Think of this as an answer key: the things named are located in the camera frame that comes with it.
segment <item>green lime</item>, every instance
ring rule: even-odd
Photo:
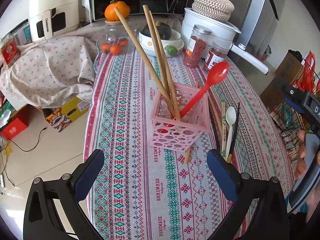
[[[174,46],[170,46],[170,45],[165,46],[165,50],[167,51],[167,53],[168,53],[170,56],[175,56],[175,55],[177,55],[177,53],[178,53],[177,48],[174,47]]]

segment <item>jar label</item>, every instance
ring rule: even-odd
[[[193,49],[195,48],[195,44],[196,44],[196,40],[190,38],[187,50],[189,50],[190,52],[193,52]]]
[[[208,69],[211,69],[214,65],[222,61],[224,61],[224,57],[218,57],[217,55],[209,51],[204,64],[208,67]]]

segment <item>floral cloth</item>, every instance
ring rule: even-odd
[[[183,55],[168,59],[175,82],[203,86],[202,66],[186,68]],[[150,57],[156,72],[158,64]],[[293,183],[292,168],[268,111],[231,62],[223,82],[209,94],[220,114],[218,98],[241,112],[233,165],[255,179],[277,176],[286,196]],[[94,85],[89,112],[84,160],[99,148],[105,163],[87,197],[90,219],[104,239],[205,240],[228,212],[227,201],[206,164],[215,148],[213,130],[204,132],[191,151],[184,153],[151,147],[150,112],[157,87],[140,54],[105,56]],[[239,230],[252,218],[253,202]]]
[[[34,42],[1,73],[0,89],[39,108],[60,107],[76,95],[91,101],[95,44],[79,36]]]

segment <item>wall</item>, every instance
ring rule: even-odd
[[[12,0],[0,18],[0,38],[29,18],[29,0]]]
[[[320,71],[320,31],[301,0],[285,0],[284,9],[269,43],[272,54],[268,62],[278,68],[288,49],[304,54],[311,50],[318,59]]]

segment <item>red plastic spoon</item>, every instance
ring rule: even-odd
[[[228,74],[230,65],[223,61],[219,62],[209,70],[207,82],[199,90],[199,92],[186,104],[186,106],[180,111],[180,117],[184,117],[187,112],[201,99],[206,91],[213,85],[220,83]],[[166,127],[173,127],[172,124],[167,124]],[[167,133],[165,129],[161,130],[161,133]]]

